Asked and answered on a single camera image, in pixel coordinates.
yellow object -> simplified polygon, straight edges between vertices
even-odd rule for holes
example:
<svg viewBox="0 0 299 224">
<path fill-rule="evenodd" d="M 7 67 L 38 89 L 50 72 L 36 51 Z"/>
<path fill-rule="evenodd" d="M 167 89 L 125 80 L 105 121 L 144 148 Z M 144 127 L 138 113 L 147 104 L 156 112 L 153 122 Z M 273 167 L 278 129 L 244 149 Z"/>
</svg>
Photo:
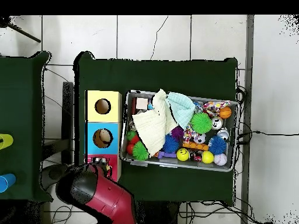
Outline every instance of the yellow object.
<svg viewBox="0 0 299 224">
<path fill-rule="evenodd" d="M 121 94 L 114 91 L 87 90 L 89 122 L 121 122 Z"/>
<path fill-rule="evenodd" d="M 13 137 L 9 134 L 0 134 L 0 140 L 3 140 L 0 142 L 0 149 L 5 149 L 12 145 L 13 143 Z"/>
<path fill-rule="evenodd" d="M 203 157 L 202 157 L 202 162 L 209 164 L 214 161 L 214 155 L 210 151 L 204 151 L 203 152 Z"/>
<path fill-rule="evenodd" d="M 177 151 L 176 157 L 184 162 L 189 159 L 189 152 L 187 149 L 181 148 Z"/>
</svg>

light yellow cloth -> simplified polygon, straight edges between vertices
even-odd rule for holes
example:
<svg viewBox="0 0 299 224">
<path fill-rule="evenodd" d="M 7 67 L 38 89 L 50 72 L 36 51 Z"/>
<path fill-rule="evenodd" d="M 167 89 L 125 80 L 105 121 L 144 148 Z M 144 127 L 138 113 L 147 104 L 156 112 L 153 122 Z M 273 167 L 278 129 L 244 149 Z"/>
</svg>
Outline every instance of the light yellow cloth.
<svg viewBox="0 0 299 224">
<path fill-rule="evenodd" d="M 162 149 L 165 136 L 178 126 L 165 99 L 166 93 L 160 89 L 152 99 L 153 110 L 133 115 L 134 125 L 150 156 Z"/>
</svg>

shape sorter box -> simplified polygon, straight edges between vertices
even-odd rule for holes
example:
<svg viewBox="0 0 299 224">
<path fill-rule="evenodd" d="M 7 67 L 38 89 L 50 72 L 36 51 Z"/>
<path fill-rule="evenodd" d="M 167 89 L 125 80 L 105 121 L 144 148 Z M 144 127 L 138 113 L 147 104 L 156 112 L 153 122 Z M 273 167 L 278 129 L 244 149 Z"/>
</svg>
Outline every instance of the shape sorter box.
<svg viewBox="0 0 299 224">
<path fill-rule="evenodd" d="M 121 175 L 119 158 L 120 134 L 122 125 L 121 94 L 119 92 L 87 90 L 87 153 L 88 162 L 93 157 L 106 158 L 112 167 L 112 179 L 118 181 Z M 107 145 L 102 134 L 110 136 Z"/>
<path fill-rule="evenodd" d="M 88 122 L 121 122 L 122 107 L 119 92 L 87 90 L 87 102 Z"/>
</svg>

blue box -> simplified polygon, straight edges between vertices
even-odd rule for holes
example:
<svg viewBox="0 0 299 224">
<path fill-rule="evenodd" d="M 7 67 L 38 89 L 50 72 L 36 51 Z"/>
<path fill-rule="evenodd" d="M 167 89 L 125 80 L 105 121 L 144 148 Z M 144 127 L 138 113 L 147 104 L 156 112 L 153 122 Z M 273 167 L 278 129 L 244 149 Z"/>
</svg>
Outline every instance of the blue box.
<svg viewBox="0 0 299 224">
<path fill-rule="evenodd" d="M 89 155 L 118 155 L 119 154 L 119 124 L 121 123 L 104 123 L 104 122 L 89 122 L 87 123 L 87 139 L 88 139 L 88 154 Z M 107 129 L 112 134 L 112 142 L 108 147 L 98 148 L 93 143 L 93 135 L 97 130 Z"/>
</svg>

towel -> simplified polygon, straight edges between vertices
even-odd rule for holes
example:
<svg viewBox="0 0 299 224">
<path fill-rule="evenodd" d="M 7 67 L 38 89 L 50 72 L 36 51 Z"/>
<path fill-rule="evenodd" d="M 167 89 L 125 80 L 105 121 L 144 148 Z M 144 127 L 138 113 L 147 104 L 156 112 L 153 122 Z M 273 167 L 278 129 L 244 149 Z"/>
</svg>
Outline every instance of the towel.
<svg viewBox="0 0 299 224">
<path fill-rule="evenodd" d="M 195 110 L 191 99 L 183 94 L 170 92 L 165 101 L 170 106 L 175 121 L 185 130 Z"/>
<path fill-rule="evenodd" d="M 162 149 L 165 136 L 178 126 L 165 99 L 166 93 L 160 89 L 152 99 L 153 110 L 132 115 L 138 135 L 150 156 Z"/>
</svg>

